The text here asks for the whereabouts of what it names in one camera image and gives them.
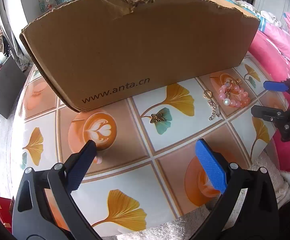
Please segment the gold flower brooch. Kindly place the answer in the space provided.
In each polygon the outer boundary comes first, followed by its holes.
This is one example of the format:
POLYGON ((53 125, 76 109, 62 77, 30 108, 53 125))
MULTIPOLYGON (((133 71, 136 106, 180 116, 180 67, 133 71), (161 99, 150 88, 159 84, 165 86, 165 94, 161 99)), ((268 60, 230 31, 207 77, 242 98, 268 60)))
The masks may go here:
POLYGON ((150 116, 150 123, 154 124, 157 122, 165 121, 163 114, 162 113, 157 113, 157 114, 151 114, 150 116))

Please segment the red gift bag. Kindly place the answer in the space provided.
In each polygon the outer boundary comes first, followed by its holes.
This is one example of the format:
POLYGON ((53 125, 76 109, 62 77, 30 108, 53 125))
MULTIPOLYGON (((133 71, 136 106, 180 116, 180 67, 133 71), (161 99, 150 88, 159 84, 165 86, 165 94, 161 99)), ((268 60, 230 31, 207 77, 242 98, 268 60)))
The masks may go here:
POLYGON ((14 198, 0 197, 0 221, 5 228, 12 233, 12 211, 14 208, 14 198))

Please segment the pink blanket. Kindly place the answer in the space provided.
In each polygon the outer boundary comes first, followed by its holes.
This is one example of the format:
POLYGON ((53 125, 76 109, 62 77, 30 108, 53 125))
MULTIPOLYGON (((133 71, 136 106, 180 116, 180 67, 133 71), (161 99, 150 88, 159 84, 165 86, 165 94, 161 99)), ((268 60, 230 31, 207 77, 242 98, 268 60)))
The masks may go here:
MULTIPOLYGON (((285 12, 283 19, 288 30, 284 30, 273 14, 263 11, 266 19, 264 32, 257 31, 249 52, 256 58, 274 81, 290 78, 290 13, 285 12)), ((290 172, 290 142, 282 142, 280 133, 274 135, 280 170, 290 172)))

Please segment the patterned tablecloth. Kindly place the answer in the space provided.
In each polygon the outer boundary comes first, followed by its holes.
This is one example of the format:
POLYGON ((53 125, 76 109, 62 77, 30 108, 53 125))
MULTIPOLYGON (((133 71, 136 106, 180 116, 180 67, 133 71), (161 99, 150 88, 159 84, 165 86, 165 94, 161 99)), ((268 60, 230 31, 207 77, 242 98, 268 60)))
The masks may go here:
POLYGON ((76 113, 33 68, 12 128, 11 191, 16 194, 25 168, 48 170, 92 139, 97 157, 72 197, 97 233, 117 235, 174 220, 217 195, 195 156, 198 139, 242 168, 272 141, 274 125, 251 114, 254 105, 288 108, 282 93, 264 89, 268 79, 248 54, 238 67, 76 113), (240 108, 223 104, 222 87, 234 79, 244 89, 240 108), (165 121, 151 124, 151 114, 159 112, 165 121))

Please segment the dark grey cabinet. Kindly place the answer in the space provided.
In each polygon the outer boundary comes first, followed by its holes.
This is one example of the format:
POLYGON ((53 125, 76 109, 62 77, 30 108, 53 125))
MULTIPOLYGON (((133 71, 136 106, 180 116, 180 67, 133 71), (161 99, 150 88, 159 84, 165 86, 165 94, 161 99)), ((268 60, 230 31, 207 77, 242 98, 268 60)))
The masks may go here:
POLYGON ((15 60, 8 57, 0 69, 0 115, 5 119, 8 119, 26 79, 15 60))

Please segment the brown cardboard box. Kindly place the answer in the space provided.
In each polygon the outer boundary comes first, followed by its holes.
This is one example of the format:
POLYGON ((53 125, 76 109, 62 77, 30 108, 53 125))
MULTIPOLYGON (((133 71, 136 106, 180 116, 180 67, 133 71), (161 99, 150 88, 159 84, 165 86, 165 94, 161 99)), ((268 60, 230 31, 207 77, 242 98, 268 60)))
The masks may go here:
POLYGON ((258 26, 226 0, 73 0, 20 39, 63 103, 87 112, 238 66, 258 26))

